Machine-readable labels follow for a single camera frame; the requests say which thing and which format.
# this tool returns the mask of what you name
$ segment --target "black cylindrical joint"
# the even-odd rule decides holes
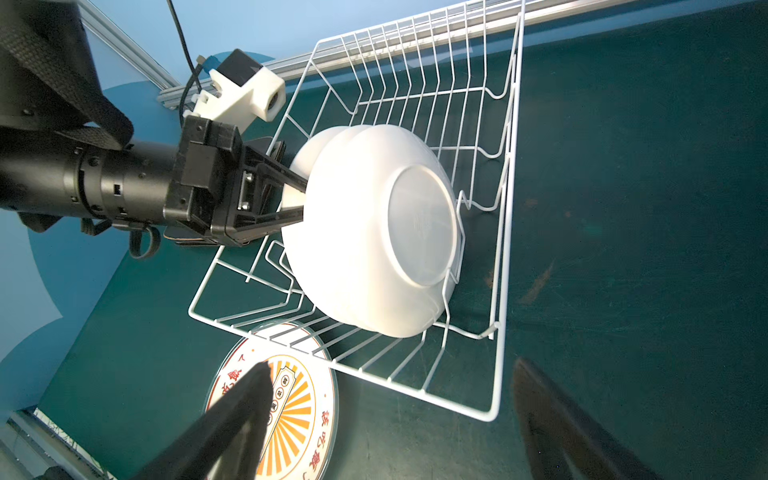
[[[78,189],[83,151],[78,142],[52,132],[0,129],[0,207],[91,217]]]
[[[165,144],[111,151],[52,132],[0,129],[0,207],[162,225],[175,154]]]

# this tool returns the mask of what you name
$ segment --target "white wire dish rack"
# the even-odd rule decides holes
[[[279,235],[260,241],[250,268],[229,261],[220,247],[190,316],[283,344],[300,361],[321,362],[475,419],[495,419],[504,366],[524,15],[521,0],[475,0],[319,41],[270,145],[271,150],[275,141],[288,139],[298,148],[326,127],[387,123],[408,128],[434,150],[458,198],[462,235],[462,260],[449,274],[458,285],[439,321],[411,339],[393,339],[330,319],[304,296]],[[465,254],[468,248],[474,253]],[[472,271],[474,287],[462,289],[462,270],[465,276]],[[220,316],[218,310],[204,313],[201,299],[222,291],[223,283],[214,286],[224,281],[222,271],[253,289],[250,304]],[[482,294],[475,294],[478,271],[487,273]],[[296,341],[283,342],[282,334],[260,336],[260,327],[275,319],[312,326],[330,358],[300,351]],[[460,378],[462,373],[468,378]]]

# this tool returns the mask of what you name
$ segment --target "table surface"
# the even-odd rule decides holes
[[[511,299],[553,270],[511,301],[505,385],[533,359],[670,478],[768,474],[766,20],[747,4],[525,50]],[[239,338],[187,316],[213,255],[125,259],[41,401],[118,478],[202,413]],[[328,478],[529,476],[508,387],[484,423],[338,383]]]

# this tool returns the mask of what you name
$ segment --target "dish rack wire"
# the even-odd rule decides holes
[[[461,231],[462,256],[456,271],[449,270],[446,275],[443,299],[445,301],[445,284],[448,282],[448,278],[457,283],[456,289],[459,289],[461,285],[459,280],[465,245],[462,210],[468,211],[472,208],[485,212],[499,210],[491,305],[487,328],[480,332],[471,332],[459,328],[455,325],[455,322],[452,323],[451,310],[448,302],[445,301],[445,314],[441,317],[444,320],[435,322],[425,332],[417,337],[412,337],[418,343],[409,351],[406,350],[407,353],[402,357],[402,361],[397,364],[394,370],[384,375],[370,372],[371,366],[375,362],[379,361],[384,355],[393,353],[395,351],[394,347],[404,339],[384,337],[380,333],[345,325],[330,319],[328,316],[324,316],[301,291],[299,284],[291,273],[290,264],[286,262],[286,253],[283,245],[280,239],[275,238],[275,236],[265,237],[261,240],[260,248],[248,271],[222,260],[224,247],[220,247],[190,304],[189,315],[203,323],[243,337],[253,337],[261,342],[284,345],[287,354],[295,356],[302,361],[320,362],[336,371],[344,372],[475,419],[486,422],[494,420],[498,414],[501,402],[502,373],[504,368],[511,212],[515,182],[515,149],[518,133],[524,16],[525,0],[510,2],[471,0],[317,42],[270,145],[271,151],[275,142],[284,133],[284,129],[290,127],[290,125],[296,128],[305,138],[312,137],[318,131],[317,128],[324,111],[334,104],[337,110],[338,107],[341,107],[346,115],[349,116],[348,125],[386,123],[397,124],[405,128],[410,127],[411,131],[418,134],[430,146],[444,167],[447,163],[448,168],[446,168],[446,171],[451,178],[452,185],[456,179],[459,153],[463,151],[470,152],[472,155],[472,174],[468,192],[465,190],[456,192],[455,214]],[[501,91],[493,91],[488,86],[488,37],[491,32],[506,30],[509,33],[513,29],[514,34],[512,37],[507,37],[507,40],[504,40],[508,41],[505,48],[508,48],[509,55],[503,88]],[[475,72],[472,71],[471,60],[471,58],[480,55],[481,49],[478,45],[480,38],[482,39],[483,61],[482,85],[477,84],[479,83],[477,79],[478,74],[476,73],[477,68],[475,68]],[[461,75],[456,74],[458,67],[464,68],[464,65],[466,67],[466,80],[461,78]],[[450,67],[451,74],[449,86],[447,85],[448,79],[446,77],[448,66]],[[357,85],[355,104],[349,101],[349,92],[347,92],[345,99],[344,92],[337,88],[339,82],[334,81],[333,75],[338,74],[340,71],[347,73],[347,78],[352,79],[350,82],[352,85]],[[473,75],[475,76],[475,86],[472,86]],[[434,86],[431,84],[432,80],[428,78],[430,76],[436,77],[434,79]],[[297,99],[301,100],[302,93],[310,88],[317,88],[318,84],[320,84],[321,88],[326,88],[327,91],[319,113],[317,113],[312,124],[309,125],[307,118],[294,118],[293,109]],[[465,124],[469,123],[467,122],[466,113],[468,100],[471,95],[476,96],[479,101],[477,106],[478,120],[476,121],[475,131],[470,131],[469,135],[467,135],[462,131],[465,128]],[[440,118],[440,109],[436,113],[435,105],[438,102],[438,97],[443,96],[447,96],[447,105],[443,118]],[[498,151],[496,152],[487,151],[479,144],[481,128],[483,126],[483,113],[486,105],[492,101],[506,103],[506,111],[503,118],[504,124],[501,137],[498,140]],[[462,106],[462,109],[458,121],[458,135],[454,137],[452,132],[455,129],[446,127],[449,124],[449,112],[452,108],[458,108],[459,104]],[[413,108],[415,108],[415,114],[413,115],[412,124],[408,125],[410,115],[406,117],[406,110]],[[419,129],[416,128],[419,112],[423,115],[428,109],[429,116],[426,131],[422,132],[423,124],[420,125]],[[489,161],[503,162],[498,186],[496,186],[495,201],[491,205],[481,205],[475,200],[475,169],[479,155],[486,157]],[[286,288],[257,275],[257,267],[265,264],[268,264],[284,276],[289,286]],[[274,305],[256,306],[256,308],[232,315],[217,318],[204,316],[196,312],[196,308],[211,279],[211,275],[218,267],[223,267],[240,274],[247,283],[253,281],[257,289],[275,290],[280,295],[285,296],[284,300]],[[323,334],[327,339],[325,347],[342,342],[343,340],[347,345],[351,346],[346,348],[345,351],[335,354],[330,359],[325,359],[319,356],[321,355],[319,353],[320,349],[313,352],[304,352],[294,347],[295,344],[304,341],[306,338],[302,338],[298,342],[282,343],[281,334],[272,335],[268,338],[260,336],[260,326],[276,321],[276,319],[286,322],[300,321],[303,322],[304,326],[320,323],[316,328],[328,323],[328,326],[317,329],[311,336]],[[403,371],[425,345],[428,333],[432,335],[437,333],[441,339],[439,350],[433,359],[430,358],[431,366],[429,367],[429,373],[426,374],[420,387],[398,382],[398,374]],[[463,336],[476,342],[495,343],[495,351],[493,352],[495,357],[492,360],[494,369],[493,387],[490,408],[487,410],[467,406],[464,403],[448,399],[446,396],[430,392],[430,384],[435,372],[438,370],[446,350],[450,351],[452,344],[455,343],[455,336]],[[381,349],[370,351],[370,348],[365,348],[374,341],[378,341],[381,344],[383,340],[385,340],[386,346]],[[364,358],[365,362],[362,365],[349,364],[346,360],[358,351],[368,351]]]

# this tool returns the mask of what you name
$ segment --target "decorative plate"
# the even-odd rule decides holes
[[[255,334],[269,337],[278,333],[282,335],[276,341],[285,344],[314,334],[292,323],[266,326]],[[328,358],[317,336],[293,348],[308,353],[320,349],[318,352]],[[286,352],[287,347],[272,342],[241,340],[222,363],[205,409],[226,395],[251,367],[267,360],[274,394],[257,478],[317,480],[323,477],[336,439],[336,374],[326,367],[300,362]]]

